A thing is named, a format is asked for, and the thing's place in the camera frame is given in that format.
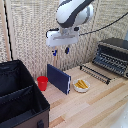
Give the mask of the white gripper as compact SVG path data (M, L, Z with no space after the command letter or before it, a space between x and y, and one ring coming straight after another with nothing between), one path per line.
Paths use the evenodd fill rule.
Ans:
M46 45L49 47L70 45L77 43L79 34L74 29L53 29L46 32ZM65 54L69 54L70 47L66 47ZM52 50L53 56L57 56L57 49Z

